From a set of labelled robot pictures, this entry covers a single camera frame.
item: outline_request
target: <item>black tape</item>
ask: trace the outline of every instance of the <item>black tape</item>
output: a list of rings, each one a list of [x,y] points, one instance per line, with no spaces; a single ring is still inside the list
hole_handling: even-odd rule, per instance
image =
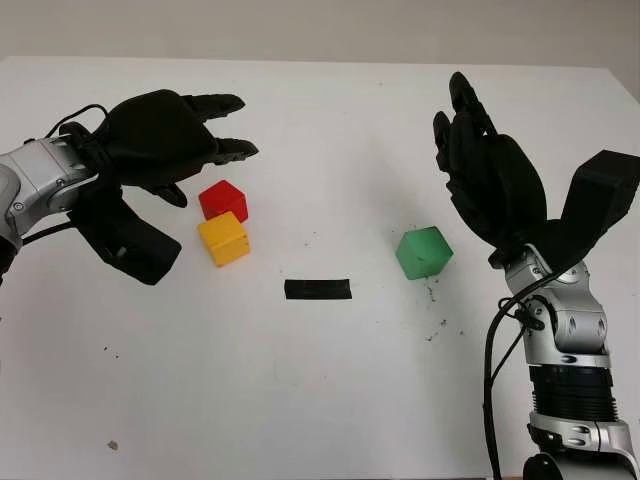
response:
[[[350,300],[349,279],[285,280],[284,294],[289,300]]]

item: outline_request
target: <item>black cable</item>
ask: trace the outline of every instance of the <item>black cable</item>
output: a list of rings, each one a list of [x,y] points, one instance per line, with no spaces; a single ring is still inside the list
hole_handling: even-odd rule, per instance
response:
[[[39,232],[34,233],[33,235],[29,235],[28,237],[22,240],[22,245],[29,245],[36,240],[41,239],[42,237],[46,237],[47,235],[53,235],[54,233],[61,232],[62,230],[67,230],[68,228],[73,228],[75,225],[73,222],[64,222],[58,225],[54,225],[53,227],[44,228]]]
[[[507,359],[509,358],[511,353],[513,353],[513,350],[516,348],[516,345],[518,345],[518,342],[520,341],[520,339],[524,336],[524,332],[526,330],[527,330],[527,327],[525,327],[524,325],[520,328],[520,333],[518,333],[515,340],[513,341],[511,346],[507,349],[506,353],[502,357],[502,360],[500,360],[500,363],[498,363],[498,366],[493,371],[493,375],[491,375],[491,385],[495,383],[496,377],[498,376],[498,373],[500,373],[500,369],[507,362]]]
[[[69,120],[77,117],[78,115],[83,114],[84,112],[86,112],[87,110],[91,110],[92,108],[97,108],[99,110],[102,111],[102,113],[104,113],[104,118],[107,118],[109,116],[109,112],[107,112],[107,109],[104,108],[102,105],[99,105],[97,103],[92,103],[90,105],[87,105],[86,107],[82,107],[80,110],[78,110],[77,112],[72,113],[71,115],[67,115],[66,117],[64,117],[62,120],[60,120],[58,123],[56,123],[53,128],[51,130],[49,130],[49,133],[47,133],[44,138],[49,138],[51,137],[51,135],[53,135],[54,133],[56,133],[56,130],[58,129],[58,127],[60,127],[60,125],[62,125],[65,122],[68,122]]]
[[[484,435],[487,442],[487,453],[489,454],[489,461],[491,462],[491,470],[493,472],[494,480],[502,480],[502,475],[500,474],[500,459],[498,458],[498,445],[496,442],[496,431],[493,424],[493,400],[491,398],[491,390],[495,381],[491,363],[493,357],[493,341],[496,336],[496,331],[498,330],[498,326],[500,325],[502,319],[507,315],[507,313],[509,313],[509,310],[511,310],[514,306],[520,304],[522,300],[524,300],[527,296],[529,296],[537,289],[544,287],[549,282],[552,282],[553,280],[558,278],[570,267],[571,265],[567,266],[566,268],[559,269],[556,272],[552,272],[520,290],[502,305],[502,307],[498,310],[498,313],[496,313],[495,317],[493,317],[491,325],[489,325],[489,330],[487,331],[487,338],[484,347],[484,401],[482,404],[482,410],[484,414]]]
[[[504,302],[508,302],[509,300],[511,300],[511,297],[504,297],[501,298],[500,300],[498,300],[498,308],[502,308],[502,306],[504,305]],[[518,302],[518,305],[520,306],[520,308],[522,308],[523,310],[527,309],[527,306],[522,303],[522,302]],[[514,320],[518,320],[518,317],[516,317],[515,315],[513,315],[512,313],[505,313],[504,314],[505,317],[509,317],[509,318],[513,318]]]

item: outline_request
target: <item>yellow cube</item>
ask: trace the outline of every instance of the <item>yellow cube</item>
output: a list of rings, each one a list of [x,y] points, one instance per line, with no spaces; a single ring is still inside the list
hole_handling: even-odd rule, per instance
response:
[[[246,255],[249,237],[232,212],[223,213],[198,225],[198,231],[213,258],[213,263],[222,267]]]

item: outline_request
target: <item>white table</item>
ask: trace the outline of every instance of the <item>white table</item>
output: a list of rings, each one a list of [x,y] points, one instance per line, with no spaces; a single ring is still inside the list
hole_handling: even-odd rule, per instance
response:
[[[110,108],[158,88],[237,93],[247,107],[209,126],[261,150],[182,182],[185,210],[127,190],[143,218],[183,245],[156,287],[102,264],[74,231],[20,253],[0,288],[0,477],[487,474],[481,358],[507,289],[486,261],[491,248],[450,204],[434,160],[431,121],[439,109],[451,112],[456,69],[535,164],[553,216],[579,164],[605,147],[640,153],[640,106],[605,70],[0,63],[0,151],[87,103]],[[82,118],[91,127],[98,120]],[[217,269],[196,231],[196,196],[223,178],[247,195],[253,251]],[[430,225],[455,256],[437,280],[407,281],[394,249],[404,231]],[[636,202],[587,258],[636,448],[639,246]],[[352,301],[284,299],[285,278],[342,277],[352,281]],[[505,325],[496,352],[517,331]],[[518,473],[535,451],[525,430],[530,391],[519,347],[495,392],[505,473]]]

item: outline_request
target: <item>green cube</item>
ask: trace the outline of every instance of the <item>green cube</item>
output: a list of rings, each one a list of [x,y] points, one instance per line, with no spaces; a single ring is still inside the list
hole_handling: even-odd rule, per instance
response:
[[[406,232],[396,250],[409,280],[437,275],[452,256],[453,250],[437,227]]]

